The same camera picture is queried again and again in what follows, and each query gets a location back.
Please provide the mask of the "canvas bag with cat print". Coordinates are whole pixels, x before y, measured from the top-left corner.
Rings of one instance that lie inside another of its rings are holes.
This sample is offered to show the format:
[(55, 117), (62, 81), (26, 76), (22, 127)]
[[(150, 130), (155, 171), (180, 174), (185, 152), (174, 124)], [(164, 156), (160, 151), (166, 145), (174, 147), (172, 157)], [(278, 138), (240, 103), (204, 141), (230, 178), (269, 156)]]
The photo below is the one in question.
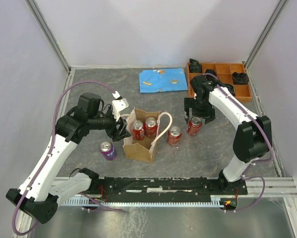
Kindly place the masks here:
[[(168, 126), (160, 132), (160, 121), (162, 116), (169, 117)], [(168, 112), (146, 112), (140, 109), (134, 108), (128, 115), (122, 115), (124, 119), (126, 119), (127, 127), (126, 129), (131, 133), (130, 137), (123, 139), (123, 149), (126, 154), (126, 157), (132, 160), (153, 163), (154, 157), (157, 148), (157, 142), (162, 138), (162, 136), (168, 132), (172, 125), (173, 118)], [(154, 138), (144, 136), (142, 140), (136, 140), (132, 128), (133, 123), (136, 120), (140, 120), (145, 123), (147, 118), (155, 118), (157, 120), (157, 135)]]

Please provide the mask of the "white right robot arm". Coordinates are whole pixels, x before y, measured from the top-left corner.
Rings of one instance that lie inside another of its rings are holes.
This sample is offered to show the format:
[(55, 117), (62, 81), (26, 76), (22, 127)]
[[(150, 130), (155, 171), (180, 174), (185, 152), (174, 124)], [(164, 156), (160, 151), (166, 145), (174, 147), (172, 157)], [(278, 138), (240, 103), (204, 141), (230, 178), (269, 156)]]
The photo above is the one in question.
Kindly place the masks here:
[(236, 183), (245, 179), (244, 173), (250, 165), (264, 162), (262, 157), (267, 153), (270, 160), (273, 158), (271, 120), (247, 109), (213, 74), (197, 75), (189, 83), (194, 97), (184, 98), (186, 122), (190, 123), (192, 117), (197, 117), (204, 123), (210, 123), (218, 109), (236, 130), (232, 145), (234, 156), (220, 171), (217, 181), (218, 190), (229, 194)]

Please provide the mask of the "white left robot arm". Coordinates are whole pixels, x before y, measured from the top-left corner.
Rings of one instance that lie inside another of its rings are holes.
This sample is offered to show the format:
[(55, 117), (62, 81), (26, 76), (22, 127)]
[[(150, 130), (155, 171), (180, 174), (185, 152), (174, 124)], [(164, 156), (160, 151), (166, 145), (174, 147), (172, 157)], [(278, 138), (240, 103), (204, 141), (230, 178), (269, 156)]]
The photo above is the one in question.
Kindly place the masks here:
[(126, 129), (126, 120), (120, 116), (129, 104), (117, 92), (113, 95), (117, 99), (104, 112), (100, 96), (84, 93), (77, 106), (57, 120), (50, 142), (32, 173), (19, 188), (11, 188), (6, 194), (17, 210), (45, 224), (57, 208), (74, 195), (98, 191), (99, 175), (87, 168), (55, 188), (52, 188), (52, 183), (65, 160), (90, 131), (104, 130), (114, 142), (131, 135)]

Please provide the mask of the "red cola can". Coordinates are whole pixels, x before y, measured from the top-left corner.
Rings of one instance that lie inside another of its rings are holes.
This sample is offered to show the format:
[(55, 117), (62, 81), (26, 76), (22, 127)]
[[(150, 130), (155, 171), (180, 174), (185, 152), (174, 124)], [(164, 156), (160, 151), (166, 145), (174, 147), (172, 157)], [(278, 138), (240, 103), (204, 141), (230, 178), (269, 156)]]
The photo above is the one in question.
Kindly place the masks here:
[(168, 131), (167, 143), (170, 146), (177, 146), (182, 135), (182, 131), (177, 126), (172, 126)]
[(153, 117), (149, 117), (145, 121), (145, 135), (149, 138), (154, 138), (157, 135), (157, 120)]
[(202, 120), (199, 117), (190, 118), (188, 121), (187, 133), (191, 136), (197, 135), (202, 124)]
[(140, 120), (136, 120), (132, 124), (132, 133), (135, 140), (143, 140), (145, 137), (144, 124)]

